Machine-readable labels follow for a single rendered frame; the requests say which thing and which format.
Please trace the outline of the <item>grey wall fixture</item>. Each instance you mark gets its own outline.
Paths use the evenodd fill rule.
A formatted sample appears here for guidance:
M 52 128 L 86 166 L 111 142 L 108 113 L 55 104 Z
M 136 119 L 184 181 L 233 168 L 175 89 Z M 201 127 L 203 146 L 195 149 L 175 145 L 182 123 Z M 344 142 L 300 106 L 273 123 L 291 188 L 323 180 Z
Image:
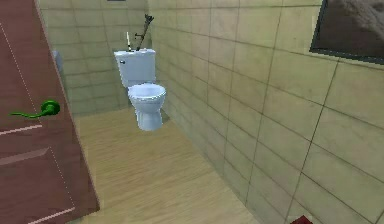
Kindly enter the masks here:
M 63 59 L 61 57 L 61 54 L 59 51 L 57 50 L 53 50 L 52 51 L 52 54 L 53 54 L 53 57 L 54 57 L 54 60 L 55 60 L 55 63 L 56 63 L 56 67 L 57 67 L 57 70 L 59 72 L 59 75 L 60 76 L 63 76 L 64 74 L 64 69 L 63 69 Z

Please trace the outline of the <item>reddish brown room door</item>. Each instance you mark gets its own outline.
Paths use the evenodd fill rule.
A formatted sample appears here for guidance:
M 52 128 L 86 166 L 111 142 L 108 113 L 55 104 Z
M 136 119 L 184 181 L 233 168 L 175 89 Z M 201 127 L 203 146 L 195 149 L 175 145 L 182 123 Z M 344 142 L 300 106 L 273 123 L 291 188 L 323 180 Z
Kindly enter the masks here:
M 46 100 L 57 115 L 10 116 Z M 0 0 L 0 224 L 67 224 L 98 210 L 36 0 Z

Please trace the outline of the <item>dark red object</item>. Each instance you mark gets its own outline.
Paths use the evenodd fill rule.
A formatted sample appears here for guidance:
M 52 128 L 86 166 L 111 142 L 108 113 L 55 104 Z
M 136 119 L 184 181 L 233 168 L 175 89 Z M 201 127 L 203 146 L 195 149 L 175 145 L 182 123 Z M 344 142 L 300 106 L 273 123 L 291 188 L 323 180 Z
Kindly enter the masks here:
M 306 216 L 302 215 L 292 221 L 290 224 L 313 224 Z

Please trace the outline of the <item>white toilet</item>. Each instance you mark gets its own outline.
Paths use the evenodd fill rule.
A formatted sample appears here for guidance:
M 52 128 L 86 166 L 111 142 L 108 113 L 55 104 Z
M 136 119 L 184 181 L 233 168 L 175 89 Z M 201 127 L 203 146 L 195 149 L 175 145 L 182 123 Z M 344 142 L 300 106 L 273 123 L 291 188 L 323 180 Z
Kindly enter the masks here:
M 119 75 L 128 98 L 135 109 L 138 127 L 144 131 L 159 129 L 162 122 L 161 108 L 166 88 L 156 83 L 153 49 L 115 51 Z

